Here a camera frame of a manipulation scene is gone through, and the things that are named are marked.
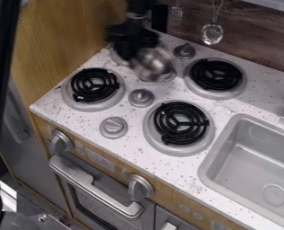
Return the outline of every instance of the wooden panel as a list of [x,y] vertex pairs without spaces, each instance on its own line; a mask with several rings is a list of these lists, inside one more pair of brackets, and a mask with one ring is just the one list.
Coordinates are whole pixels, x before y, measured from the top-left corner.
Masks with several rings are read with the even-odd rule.
[[[160,0],[160,2],[175,5],[176,0]],[[178,2],[183,9],[182,24],[170,24],[168,33],[203,44],[200,40],[200,30],[212,20],[211,0],[178,0]],[[213,49],[284,72],[283,12],[239,0],[226,0],[218,22],[225,30],[225,37],[219,44],[213,46]]]
[[[161,182],[159,179],[154,178],[153,175],[145,174],[141,172],[138,168],[126,164],[124,161],[122,161],[121,159],[115,156],[107,154],[106,152],[91,145],[90,143],[83,141],[83,139],[76,137],[75,135],[70,133],[68,130],[65,130],[64,128],[57,127],[54,124],[49,123],[46,120],[38,117],[37,115],[33,115],[33,116],[40,130],[42,138],[50,139],[49,130],[52,130],[55,128],[66,133],[73,142],[78,141],[82,144],[83,148],[81,148],[81,150],[84,151],[86,148],[90,149],[94,151],[96,154],[101,155],[102,157],[112,162],[115,165],[115,171],[112,172],[108,170],[107,168],[101,166],[100,164],[96,163],[95,161],[91,160],[89,157],[87,157],[87,154],[81,155],[81,151],[80,151],[80,154],[78,154],[77,151],[74,150],[73,151],[74,155],[85,160],[87,163],[92,164],[93,166],[97,167],[103,172],[106,172],[111,177],[115,178],[116,180],[121,181],[122,183],[126,184],[126,179],[124,176],[125,169],[127,170],[128,173],[137,173],[139,175],[142,175],[146,179],[148,179],[155,188],[155,195],[151,198],[151,200],[153,200],[158,205],[170,210],[176,216],[184,219],[185,221],[191,223],[192,225],[195,225],[199,227],[200,229],[209,230],[210,221],[214,220],[233,230],[234,229],[235,230],[245,229],[239,226],[238,224],[234,223],[233,221],[219,215],[213,210],[202,206],[200,203],[194,201],[193,199],[190,199],[184,196],[177,189],[173,189],[172,187],[169,187],[165,183]],[[181,204],[188,207],[191,211],[195,211],[195,212],[202,214],[204,216],[204,219],[200,221],[196,219],[195,217],[193,217],[191,212],[190,213],[183,212],[180,208]]]
[[20,15],[12,75],[26,106],[104,46],[107,24],[124,19],[126,0],[37,0]]

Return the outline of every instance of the stovetop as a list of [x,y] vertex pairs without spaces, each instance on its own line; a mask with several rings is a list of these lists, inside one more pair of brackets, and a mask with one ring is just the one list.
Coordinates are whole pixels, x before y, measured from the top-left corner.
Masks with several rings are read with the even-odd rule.
[[[162,41],[170,51],[185,43],[184,40],[167,35],[162,35]],[[255,229],[282,229],[250,209],[208,189],[199,179],[198,168],[224,126],[234,115],[246,113],[271,124],[278,124],[280,112],[284,108],[284,73],[196,44],[191,45],[197,50],[196,57],[186,60],[176,59],[175,65],[179,77],[160,84],[139,82],[130,69],[118,66],[110,59],[108,48],[102,49],[77,71],[103,67],[120,75],[126,85],[120,102],[104,111],[74,110],[62,99],[59,86],[63,85],[65,80],[32,104],[31,110],[42,118],[65,127],[107,153],[121,158],[127,164],[138,167],[144,173],[165,182],[186,196],[198,200],[209,208],[214,208],[222,215],[234,218],[239,224]],[[230,100],[207,99],[204,95],[194,93],[186,83],[187,76],[183,74],[183,70],[203,58],[224,59],[239,66],[245,74],[245,89]],[[147,89],[155,95],[154,103],[150,107],[137,108],[129,103],[129,94],[140,88]],[[214,128],[214,138],[205,150],[192,156],[175,157],[163,154],[146,141],[143,122],[147,113],[155,106],[160,107],[170,101],[193,104],[205,113],[210,124],[211,121],[213,122],[214,125],[209,127]],[[108,139],[100,134],[101,121],[109,117],[120,117],[128,122],[129,130],[125,136]],[[158,134],[158,138],[162,140],[163,134]]]

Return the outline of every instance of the oven door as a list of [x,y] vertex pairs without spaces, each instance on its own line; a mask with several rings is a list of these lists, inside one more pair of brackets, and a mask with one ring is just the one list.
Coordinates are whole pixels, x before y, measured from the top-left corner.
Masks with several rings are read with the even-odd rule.
[[152,230],[155,203],[134,202],[127,188],[77,157],[53,155],[50,168],[62,179],[76,219],[96,230]]

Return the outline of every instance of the silver knob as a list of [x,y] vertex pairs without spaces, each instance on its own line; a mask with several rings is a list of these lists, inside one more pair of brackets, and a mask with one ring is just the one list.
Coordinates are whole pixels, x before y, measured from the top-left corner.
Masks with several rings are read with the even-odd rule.
[[196,54],[194,47],[192,47],[189,43],[176,47],[174,49],[174,55],[180,59],[190,59],[193,58]]
[[177,226],[174,226],[169,222],[165,222],[161,230],[177,230]]
[[150,198],[154,188],[144,177],[136,174],[129,176],[129,196],[134,201]]
[[105,119],[100,126],[100,131],[108,139],[117,139],[126,135],[129,126],[126,120],[119,117]]
[[71,152],[74,149],[73,143],[70,138],[59,130],[52,131],[52,139],[49,147],[56,153]]
[[150,106],[155,100],[152,92],[146,89],[138,89],[130,93],[129,103],[138,108]]

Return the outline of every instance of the hanging utensil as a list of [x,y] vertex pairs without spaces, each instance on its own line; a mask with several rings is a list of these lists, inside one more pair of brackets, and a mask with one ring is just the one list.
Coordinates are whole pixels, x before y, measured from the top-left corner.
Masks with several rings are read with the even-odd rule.
[[218,44],[224,36],[224,31],[221,25],[217,24],[217,18],[220,10],[224,4],[224,0],[220,0],[220,5],[216,5],[216,0],[212,0],[212,6],[214,8],[214,14],[212,23],[205,25],[201,30],[201,39],[207,45]]
[[170,24],[172,26],[181,26],[183,17],[183,9],[180,6],[179,0],[176,0],[176,4],[172,5]]

